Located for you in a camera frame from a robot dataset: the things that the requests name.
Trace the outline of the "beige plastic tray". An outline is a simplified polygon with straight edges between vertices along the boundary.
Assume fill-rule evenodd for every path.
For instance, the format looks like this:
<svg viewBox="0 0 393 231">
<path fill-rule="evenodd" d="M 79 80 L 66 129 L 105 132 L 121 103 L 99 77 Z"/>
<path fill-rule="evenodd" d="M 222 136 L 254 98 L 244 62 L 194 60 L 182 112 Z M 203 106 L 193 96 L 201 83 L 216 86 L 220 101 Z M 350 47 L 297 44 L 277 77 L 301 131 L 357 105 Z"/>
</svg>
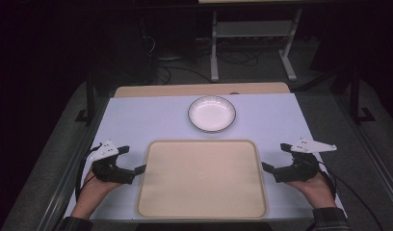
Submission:
<svg viewBox="0 0 393 231">
<path fill-rule="evenodd" d="M 251 141 L 155 141 L 145 164 L 137 202 L 143 218 L 261 219 L 267 214 Z"/>
</svg>

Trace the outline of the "person's left hand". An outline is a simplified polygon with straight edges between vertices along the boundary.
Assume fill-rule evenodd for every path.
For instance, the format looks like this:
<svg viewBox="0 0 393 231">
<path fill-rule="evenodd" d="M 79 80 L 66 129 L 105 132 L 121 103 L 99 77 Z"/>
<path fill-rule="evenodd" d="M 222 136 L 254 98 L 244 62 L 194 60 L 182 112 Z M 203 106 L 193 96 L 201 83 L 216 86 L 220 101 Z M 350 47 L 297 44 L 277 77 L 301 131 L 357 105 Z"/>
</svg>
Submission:
<svg viewBox="0 0 393 231">
<path fill-rule="evenodd" d="M 120 186 L 120 183 L 98 180 L 91 170 L 88 172 L 84 183 L 85 185 L 73 210 L 73 214 L 78 217 L 89 217 L 106 195 Z"/>
</svg>

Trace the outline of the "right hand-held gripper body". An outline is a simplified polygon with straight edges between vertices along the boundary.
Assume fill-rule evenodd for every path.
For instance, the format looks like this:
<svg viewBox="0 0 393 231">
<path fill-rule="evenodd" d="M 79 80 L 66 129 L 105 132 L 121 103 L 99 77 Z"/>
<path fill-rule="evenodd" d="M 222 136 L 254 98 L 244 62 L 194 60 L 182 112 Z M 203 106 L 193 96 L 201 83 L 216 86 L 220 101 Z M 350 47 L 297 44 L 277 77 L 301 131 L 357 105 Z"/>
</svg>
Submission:
<svg viewBox="0 0 393 231">
<path fill-rule="evenodd" d="M 319 172 L 319 162 L 315 153 L 336 151 L 334 144 L 327 144 L 319 141 L 300 139 L 291 144 L 293 163 L 288 167 L 278 167 L 274 169 L 273 176 L 277 183 L 306 181 L 313 178 Z"/>
</svg>

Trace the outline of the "black metal stand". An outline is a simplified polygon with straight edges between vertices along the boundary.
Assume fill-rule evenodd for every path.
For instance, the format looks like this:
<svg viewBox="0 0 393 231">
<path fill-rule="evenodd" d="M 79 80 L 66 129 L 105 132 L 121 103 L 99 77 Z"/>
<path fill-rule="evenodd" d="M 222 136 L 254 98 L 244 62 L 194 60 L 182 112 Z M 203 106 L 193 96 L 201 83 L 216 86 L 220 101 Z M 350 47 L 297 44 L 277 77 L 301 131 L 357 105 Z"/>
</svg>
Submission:
<svg viewBox="0 0 393 231">
<path fill-rule="evenodd" d="M 366 121 L 375 121 L 375 118 L 368 108 L 359 107 L 359 91 L 360 78 L 358 70 L 355 67 L 350 83 L 350 116 L 357 125 L 360 125 L 362 122 Z"/>
<path fill-rule="evenodd" d="M 92 123 L 94 117 L 94 87 L 92 83 L 92 75 L 89 73 L 85 81 L 86 86 L 86 108 L 80 110 L 76 122 L 85 122 L 87 125 Z"/>
</svg>

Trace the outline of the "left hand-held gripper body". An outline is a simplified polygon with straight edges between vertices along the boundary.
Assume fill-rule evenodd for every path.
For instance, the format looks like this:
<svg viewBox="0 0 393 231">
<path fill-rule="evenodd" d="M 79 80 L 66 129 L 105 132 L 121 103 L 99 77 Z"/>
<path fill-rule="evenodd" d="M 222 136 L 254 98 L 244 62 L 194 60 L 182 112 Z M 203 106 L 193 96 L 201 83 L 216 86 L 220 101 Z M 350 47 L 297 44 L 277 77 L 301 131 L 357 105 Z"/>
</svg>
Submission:
<svg viewBox="0 0 393 231">
<path fill-rule="evenodd" d="M 120 184 L 132 184 L 134 170 L 117 166 L 118 147 L 110 140 L 101 143 L 90 157 L 92 172 L 98 180 Z"/>
</svg>

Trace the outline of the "white round plate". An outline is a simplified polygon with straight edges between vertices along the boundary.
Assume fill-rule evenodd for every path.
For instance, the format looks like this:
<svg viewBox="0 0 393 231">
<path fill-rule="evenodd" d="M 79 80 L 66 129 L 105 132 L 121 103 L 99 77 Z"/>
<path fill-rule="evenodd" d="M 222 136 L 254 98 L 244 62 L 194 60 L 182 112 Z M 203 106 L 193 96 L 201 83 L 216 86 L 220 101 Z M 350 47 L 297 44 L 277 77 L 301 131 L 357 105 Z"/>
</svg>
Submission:
<svg viewBox="0 0 393 231">
<path fill-rule="evenodd" d="M 207 95 L 190 105 L 188 118 L 199 130 L 209 133 L 220 132 L 233 123 L 236 109 L 223 97 Z"/>
</svg>

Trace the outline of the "white metal stand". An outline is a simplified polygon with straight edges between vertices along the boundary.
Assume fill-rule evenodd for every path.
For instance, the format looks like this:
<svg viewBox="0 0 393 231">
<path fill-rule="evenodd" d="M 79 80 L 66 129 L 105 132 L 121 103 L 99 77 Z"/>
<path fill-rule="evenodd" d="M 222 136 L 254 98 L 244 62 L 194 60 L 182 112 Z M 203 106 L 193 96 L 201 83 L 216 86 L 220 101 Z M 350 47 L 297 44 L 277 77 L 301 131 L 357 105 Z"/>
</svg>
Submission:
<svg viewBox="0 0 393 231">
<path fill-rule="evenodd" d="M 296 73 L 289 60 L 289 52 L 299 27 L 302 9 L 295 12 L 291 20 L 271 20 L 271 21 L 219 21 L 218 14 L 212 14 L 212 37 L 210 71 L 211 80 L 219 81 L 217 39 L 230 38 L 276 38 L 284 37 L 287 41 L 283 49 L 278 51 L 279 58 L 283 64 L 287 78 L 295 82 Z"/>
</svg>

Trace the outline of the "white table mat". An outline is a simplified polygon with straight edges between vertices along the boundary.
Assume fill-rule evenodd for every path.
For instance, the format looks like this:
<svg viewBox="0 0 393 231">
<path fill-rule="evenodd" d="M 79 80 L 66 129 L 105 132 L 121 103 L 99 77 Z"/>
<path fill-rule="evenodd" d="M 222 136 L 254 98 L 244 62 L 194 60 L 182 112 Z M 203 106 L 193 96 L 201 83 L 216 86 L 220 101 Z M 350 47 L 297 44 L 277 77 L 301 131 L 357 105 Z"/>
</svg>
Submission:
<svg viewBox="0 0 393 231">
<path fill-rule="evenodd" d="M 95 144 L 107 140 L 116 146 L 130 146 L 118 157 L 118 166 L 132 169 L 145 165 L 148 147 L 155 141 L 247 140 L 255 144 L 259 165 L 275 167 L 292 163 L 282 143 L 293 144 L 312 137 L 298 100 L 292 93 L 233 94 L 229 101 L 236 108 L 236 118 L 218 133 L 197 129 L 188 118 L 193 96 L 126 97 L 110 100 L 94 138 Z M 311 218 L 312 208 L 297 190 L 277 183 L 263 171 L 268 211 L 261 219 L 179 219 L 143 218 L 137 212 L 142 175 L 130 185 L 110 192 L 92 214 L 94 220 L 148 222 L 202 222 L 231 220 L 278 220 Z"/>
</svg>

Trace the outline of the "person's right hand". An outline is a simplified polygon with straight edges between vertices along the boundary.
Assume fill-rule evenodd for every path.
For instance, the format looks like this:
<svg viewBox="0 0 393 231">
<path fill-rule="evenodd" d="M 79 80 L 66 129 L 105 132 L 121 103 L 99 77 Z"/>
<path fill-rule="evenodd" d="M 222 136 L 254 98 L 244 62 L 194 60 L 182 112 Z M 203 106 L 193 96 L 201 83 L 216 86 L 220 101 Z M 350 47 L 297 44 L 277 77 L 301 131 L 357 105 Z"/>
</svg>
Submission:
<svg viewBox="0 0 393 231">
<path fill-rule="evenodd" d="M 293 181 L 288 185 L 302 193 L 314 209 L 337 207 L 328 183 L 320 173 L 304 182 Z"/>
</svg>

